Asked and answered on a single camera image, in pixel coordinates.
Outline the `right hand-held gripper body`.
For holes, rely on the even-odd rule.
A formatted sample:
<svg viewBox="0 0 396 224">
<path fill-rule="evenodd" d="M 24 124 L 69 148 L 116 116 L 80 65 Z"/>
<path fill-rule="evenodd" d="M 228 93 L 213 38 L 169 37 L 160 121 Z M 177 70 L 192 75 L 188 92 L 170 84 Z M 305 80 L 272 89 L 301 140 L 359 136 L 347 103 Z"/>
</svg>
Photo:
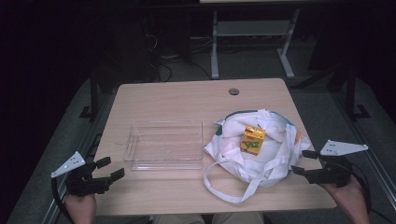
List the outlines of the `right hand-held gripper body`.
<svg viewBox="0 0 396 224">
<path fill-rule="evenodd" d="M 306 171 L 305 178 L 310 184 L 335 184 L 337 188 L 341 188 L 348 184 L 353 174 L 351 162 L 346 155 L 367 149 L 367 145 L 328 140 L 322 150 L 317 152 L 323 167 Z"/>
</svg>

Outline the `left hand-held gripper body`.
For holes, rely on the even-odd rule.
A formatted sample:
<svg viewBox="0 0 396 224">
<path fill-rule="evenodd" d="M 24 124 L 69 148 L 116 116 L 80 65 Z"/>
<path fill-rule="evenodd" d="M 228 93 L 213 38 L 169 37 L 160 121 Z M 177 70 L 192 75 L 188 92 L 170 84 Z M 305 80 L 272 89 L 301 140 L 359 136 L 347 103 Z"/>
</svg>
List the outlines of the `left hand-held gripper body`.
<svg viewBox="0 0 396 224">
<path fill-rule="evenodd" d="M 103 194 L 112 185 L 110 176 L 93 178 L 92 173 L 97 169 L 95 161 L 87 162 L 79 152 L 75 152 L 57 170 L 50 174 L 52 180 L 64 174 L 69 174 L 66 178 L 66 188 L 72 195 L 82 197 L 90 194 Z"/>
</svg>

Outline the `white cloth tote bag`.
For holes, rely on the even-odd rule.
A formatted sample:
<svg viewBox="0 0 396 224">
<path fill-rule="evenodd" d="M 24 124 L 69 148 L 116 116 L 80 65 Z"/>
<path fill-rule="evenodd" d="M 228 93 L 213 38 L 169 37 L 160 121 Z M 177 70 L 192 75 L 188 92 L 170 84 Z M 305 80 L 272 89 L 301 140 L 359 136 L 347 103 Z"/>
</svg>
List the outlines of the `white cloth tote bag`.
<svg viewBox="0 0 396 224">
<path fill-rule="evenodd" d="M 205 146 L 205 152 L 227 172 L 247 183 L 242 196 L 232 196 L 212 187 L 204 170 L 206 188 L 228 203 L 241 203 L 250 198 L 259 187 L 269 188 L 285 178 L 295 166 L 303 150 L 311 141 L 288 119 L 267 109 L 237 111 L 217 121 L 218 129 Z M 241 150 L 241 140 L 247 125 L 261 127 L 265 138 L 258 156 Z"/>
</svg>

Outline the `orange yellow snack packet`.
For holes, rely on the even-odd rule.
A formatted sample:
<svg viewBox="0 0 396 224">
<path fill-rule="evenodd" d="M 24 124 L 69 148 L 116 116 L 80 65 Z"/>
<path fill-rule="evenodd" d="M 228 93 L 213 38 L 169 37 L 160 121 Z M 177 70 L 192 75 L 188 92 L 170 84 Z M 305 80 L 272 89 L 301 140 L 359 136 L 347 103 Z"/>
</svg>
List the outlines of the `orange yellow snack packet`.
<svg viewBox="0 0 396 224">
<path fill-rule="evenodd" d="M 258 156 L 262 149 L 264 138 L 264 129 L 261 127 L 247 125 L 244 134 L 242 135 L 241 150 L 248 154 Z"/>
</svg>

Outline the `clear plastic container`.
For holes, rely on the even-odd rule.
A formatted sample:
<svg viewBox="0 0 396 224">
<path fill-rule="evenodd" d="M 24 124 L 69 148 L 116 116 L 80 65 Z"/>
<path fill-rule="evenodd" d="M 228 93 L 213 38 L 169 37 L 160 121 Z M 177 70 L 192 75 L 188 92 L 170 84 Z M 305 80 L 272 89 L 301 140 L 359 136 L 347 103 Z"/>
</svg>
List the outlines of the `clear plastic container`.
<svg viewBox="0 0 396 224">
<path fill-rule="evenodd" d="M 135 121 L 123 160 L 131 170 L 200 170 L 203 168 L 201 121 Z"/>
</svg>

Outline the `person's left hand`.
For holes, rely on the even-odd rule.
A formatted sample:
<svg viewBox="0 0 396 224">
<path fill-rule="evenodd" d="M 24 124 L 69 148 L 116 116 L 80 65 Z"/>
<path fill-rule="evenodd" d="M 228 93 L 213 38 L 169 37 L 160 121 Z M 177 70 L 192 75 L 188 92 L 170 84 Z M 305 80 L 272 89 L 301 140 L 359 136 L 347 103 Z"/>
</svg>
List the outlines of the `person's left hand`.
<svg viewBox="0 0 396 224">
<path fill-rule="evenodd" d="M 68 195 L 64 205 L 74 224 L 94 224 L 97 206 L 93 194 L 82 197 Z"/>
</svg>

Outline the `person's right hand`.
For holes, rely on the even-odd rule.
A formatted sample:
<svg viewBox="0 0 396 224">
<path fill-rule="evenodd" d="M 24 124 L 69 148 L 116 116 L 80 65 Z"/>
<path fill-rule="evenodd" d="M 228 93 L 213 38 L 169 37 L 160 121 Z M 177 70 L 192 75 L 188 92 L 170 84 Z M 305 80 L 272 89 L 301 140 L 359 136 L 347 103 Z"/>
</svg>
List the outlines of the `person's right hand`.
<svg viewBox="0 0 396 224">
<path fill-rule="evenodd" d="M 345 209 L 366 208 L 366 201 L 361 184 L 355 176 L 350 177 L 349 183 L 341 188 L 333 184 L 320 184 L 334 199 L 337 205 Z"/>
</svg>

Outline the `black metal stand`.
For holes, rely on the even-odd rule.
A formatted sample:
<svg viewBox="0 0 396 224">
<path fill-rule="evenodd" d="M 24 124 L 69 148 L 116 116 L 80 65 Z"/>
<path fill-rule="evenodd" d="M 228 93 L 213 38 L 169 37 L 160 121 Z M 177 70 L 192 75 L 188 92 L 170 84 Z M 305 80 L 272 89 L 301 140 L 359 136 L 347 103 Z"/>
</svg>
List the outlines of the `black metal stand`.
<svg viewBox="0 0 396 224">
<path fill-rule="evenodd" d="M 98 81 L 97 72 L 92 71 L 90 75 L 90 105 L 84 106 L 80 112 L 80 117 L 84 119 L 89 119 L 93 122 L 99 110 L 98 105 Z"/>
<path fill-rule="evenodd" d="M 370 115 L 363 105 L 355 104 L 356 74 L 349 65 L 346 69 L 346 113 L 354 121 L 368 119 Z"/>
</svg>

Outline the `aluminium floor rail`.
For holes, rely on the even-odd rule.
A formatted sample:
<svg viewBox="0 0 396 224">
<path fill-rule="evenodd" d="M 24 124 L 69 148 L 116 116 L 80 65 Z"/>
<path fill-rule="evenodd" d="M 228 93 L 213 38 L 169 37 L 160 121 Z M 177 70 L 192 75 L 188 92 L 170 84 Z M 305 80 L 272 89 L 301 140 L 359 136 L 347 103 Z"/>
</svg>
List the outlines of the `aluminium floor rail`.
<svg viewBox="0 0 396 224">
<path fill-rule="evenodd" d="M 358 141 L 367 145 L 365 155 L 372 170 L 396 210 L 396 124 L 376 98 L 365 91 L 355 96 L 355 115 L 347 113 L 347 98 L 333 93 L 332 98 L 351 125 Z"/>
<path fill-rule="evenodd" d="M 64 205 L 69 191 L 88 195 L 102 186 L 107 188 L 110 183 L 108 177 L 94 179 L 92 172 L 96 169 L 95 153 L 114 98 L 114 95 L 100 96 L 95 115 L 87 113 L 90 111 L 90 99 L 73 100 L 66 109 L 52 137 L 55 143 L 50 143 L 50 154 L 45 157 L 45 162 L 50 165 L 52 201 L 40 224 L 57 224 L 59 217 L 65 224 L 71 224 L 73 220 Z"/>
</svg>

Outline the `white metal desk frame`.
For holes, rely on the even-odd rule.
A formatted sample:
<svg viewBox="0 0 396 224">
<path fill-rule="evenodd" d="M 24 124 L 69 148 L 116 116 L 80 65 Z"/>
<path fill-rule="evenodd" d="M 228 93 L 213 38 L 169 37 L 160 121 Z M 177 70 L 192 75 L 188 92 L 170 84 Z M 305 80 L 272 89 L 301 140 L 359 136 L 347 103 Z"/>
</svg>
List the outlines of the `white metal desk frame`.
<svg viewBox="0 0 396 224">
<path fill-rule="evenodd" d="M 219 79 L 218 41 L 220 37 L 282 36 L 284 43 L 281 48 L 276 50 L 278 59 L 281 62 L 286 77 L 293 79 L 294 73 L 287 54 L 299 15 L 300 9 L 297 7 L 292 11 L 291 16 L 285 20 L 224 20 L 220 17 L 219 10 L 214 9 L 211 36 L 212 47 L 210 52 L 211 78 Z"/>
</svg>

